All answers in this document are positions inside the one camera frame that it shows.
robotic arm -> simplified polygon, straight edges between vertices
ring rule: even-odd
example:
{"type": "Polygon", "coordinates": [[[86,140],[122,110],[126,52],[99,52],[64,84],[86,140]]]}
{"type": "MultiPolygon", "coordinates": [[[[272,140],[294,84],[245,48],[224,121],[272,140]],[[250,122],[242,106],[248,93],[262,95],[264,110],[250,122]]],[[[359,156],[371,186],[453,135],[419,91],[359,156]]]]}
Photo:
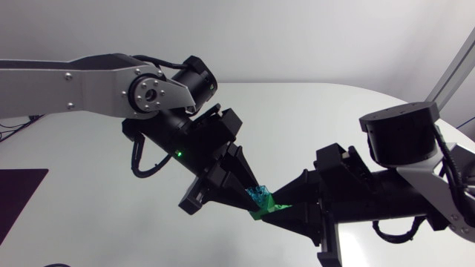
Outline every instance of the robotic arm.
{"type": "Polygon", "coordinates": [[[187,213],[208,201],[245,209],[256,220],[321,245],[318,259],[326,267],[341,266],[339,223],[373,221],[381,238],[403,243],[427,220],[434,231],[450,226],[475,242],[475,154],[445,144],[432,102],[360,118],[373,160],[387,170],[370,172],[355,148],[333,144],[317,151],[315,170],[304,170],[271,194],[234,144],[242,122],[232,109],[215,105],[192,119],[217,90],[197,57],[183,64],[122,54],[72,62],[0,61],[0,88],[0,118],[80,110],[125,118],[122,132],[134,142],[131,168],[137,177],[153,175],[173,157],[196,175],[179,204],[187,213]],[[167,79],[160,67],[179,72],[167,79]],[[144,136],[168,154],[147,171],[139,168],[144,136]],[[398,217],[415,217],[409,232],[381,232],[379,220],[398,217]]]}

white table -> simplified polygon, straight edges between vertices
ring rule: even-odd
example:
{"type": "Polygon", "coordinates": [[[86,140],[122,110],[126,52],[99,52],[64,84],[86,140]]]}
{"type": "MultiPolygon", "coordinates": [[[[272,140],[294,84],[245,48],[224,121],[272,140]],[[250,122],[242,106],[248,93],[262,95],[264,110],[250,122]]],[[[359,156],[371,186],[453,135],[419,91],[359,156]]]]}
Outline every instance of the white table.
{"type": "MultiPolygon", "coordinates": [[[[311,169],[315,151],[354,145],[375,164],[358,118],[402,104],[374,91],[330,84],[221,84],[219,102],[243,120],[237,144],[270,191],[311,169]]],[[[246,211],[208,203],[194,216],[177,207],[194,176],[170,161],[137,179],[121,119],[87,112],[53,114],[0,145],[0,168],[49,168],[0,247],[0,266],[318,266],[307,237],[255,222],[246,211]]],[[[475,144],[438,121],[447,142],[475,144]]],[[[142,168],[164,156],[145,142],[142,168]]],[[[405,233],[412,219],[381,222],[405,233]]],[[[371,222],[340,225],[344,266],[472,266],[475,245],[425,222],[414,241],[386,243],[371,222]]]]}

white wall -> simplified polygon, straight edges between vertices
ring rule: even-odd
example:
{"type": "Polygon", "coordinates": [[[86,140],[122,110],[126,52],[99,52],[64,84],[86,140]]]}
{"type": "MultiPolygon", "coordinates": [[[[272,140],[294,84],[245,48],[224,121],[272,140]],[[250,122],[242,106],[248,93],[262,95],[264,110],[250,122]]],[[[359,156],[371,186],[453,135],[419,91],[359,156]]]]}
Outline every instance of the white wall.
{"type": "Polygon", "coordinates": [[[6,0],[0,58],[194,54],[220,82],[331,82],[419,101],[471,32],[474,10],[471,0],[6,0]]]}

metal bolt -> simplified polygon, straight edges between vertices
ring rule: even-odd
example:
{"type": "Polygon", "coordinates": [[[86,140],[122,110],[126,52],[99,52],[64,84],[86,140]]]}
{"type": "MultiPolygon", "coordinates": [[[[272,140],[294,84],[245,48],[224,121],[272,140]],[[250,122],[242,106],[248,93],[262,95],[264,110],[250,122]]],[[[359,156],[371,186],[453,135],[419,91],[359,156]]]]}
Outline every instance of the metal bolt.
{"type": "Polygon", "coordinates": [[[66,79],[66,81],[72,80],[72,79],[73,79],[73,74],[71,74],[71,73],[65,73],[65,79],[66,79]]]}

